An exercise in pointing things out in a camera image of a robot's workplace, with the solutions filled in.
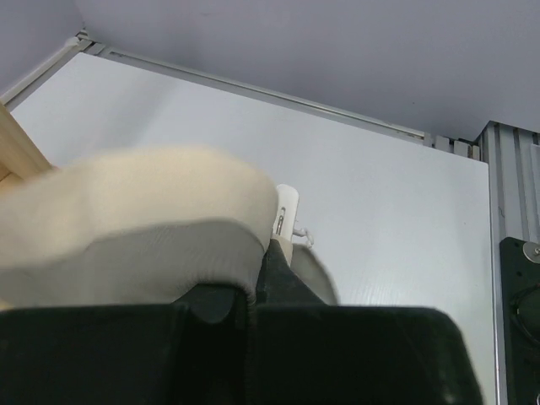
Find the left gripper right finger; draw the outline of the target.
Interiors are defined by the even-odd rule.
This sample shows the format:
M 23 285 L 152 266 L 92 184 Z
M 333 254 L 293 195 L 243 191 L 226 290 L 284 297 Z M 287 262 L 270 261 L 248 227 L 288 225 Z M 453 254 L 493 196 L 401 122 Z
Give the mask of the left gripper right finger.
M 479 404 L 462 334 L 435 309 L 328 305 L 272 241 L 256 285 L 254 404 Z

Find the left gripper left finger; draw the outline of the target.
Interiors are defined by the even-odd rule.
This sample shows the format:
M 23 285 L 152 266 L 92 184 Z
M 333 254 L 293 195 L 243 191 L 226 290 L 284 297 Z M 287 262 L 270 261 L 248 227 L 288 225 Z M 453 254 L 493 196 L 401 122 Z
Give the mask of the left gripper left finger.
M 246 296 L 198 285 L 164 305 L 10 310 L 4 404 L 242 404 Z

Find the grey underwear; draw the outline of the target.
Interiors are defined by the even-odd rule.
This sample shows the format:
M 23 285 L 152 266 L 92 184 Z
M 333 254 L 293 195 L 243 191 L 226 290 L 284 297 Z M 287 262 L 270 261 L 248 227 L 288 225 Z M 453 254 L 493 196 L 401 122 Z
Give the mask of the grey underwear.
M 208 148 L 106 154 L 1 194 L 1 307 L 158 304 L 199 284 L 250 302 L 278 192 L 262 170 Z M 307 245 L 292 272 L 338 295 Z

